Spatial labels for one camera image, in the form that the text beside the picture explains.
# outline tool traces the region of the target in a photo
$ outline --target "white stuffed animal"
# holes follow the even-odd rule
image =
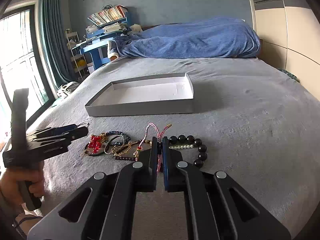
[[[142,28],[141,28],[141,26],[139,24],[131,25],[129,28],[130,28],[131,31],[128,31],[127,35],[137,34],[137,33],[142,32]]]

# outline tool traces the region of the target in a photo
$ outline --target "blue blanket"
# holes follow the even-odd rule
[[[160,25],[114,39],[112,52],[123,57],[254,57],[259,37],[244,21],[215,17],[191,23]]]

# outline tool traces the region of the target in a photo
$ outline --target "bed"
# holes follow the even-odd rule
[[[89,117],[84,105],[113,80],[187,72],[194,86],[193,114]],[[320,200],[320,102],[299,83],[257,58],[119,58],[92,73],[61,105],[50,108],[30,130],[89,122],[89,135],[69,152],[45,161],[47,214],[97,171],[111,174],[128,161],[81,157],[90,134],[120,130],[141,139],[148,122],[165,135],[192,134],[208,147],[202,171],[225,170],[296,236]],[[196,159],[194,149],[182,152]],[[183,195],[141,193],[132,239],[187,239]]]

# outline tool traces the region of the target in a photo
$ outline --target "stack of books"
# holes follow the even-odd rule
[[[128,12],[126,7],[122,5],[117,5],[110,9],[94,13],[90,15],[88,19],[92,21],[95,25],[101,26],[109,22],[113,22],[124,18],[126,12]]]
[[[114,23],[112,25],[104,27],[103,30],[104,30],[104,33],[125,31],[125,30],[127,30],[127,24],[126,23]]]

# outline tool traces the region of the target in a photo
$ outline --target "window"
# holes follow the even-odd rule
[[[0,20],[0,67],[5,85],[4,89],[0,87],[0,139],[11,130],[9,106],[16,89],[29,88],[27,126],[54,101],[40,60],[34,16],[35,6],[31,5],[13,10]]]

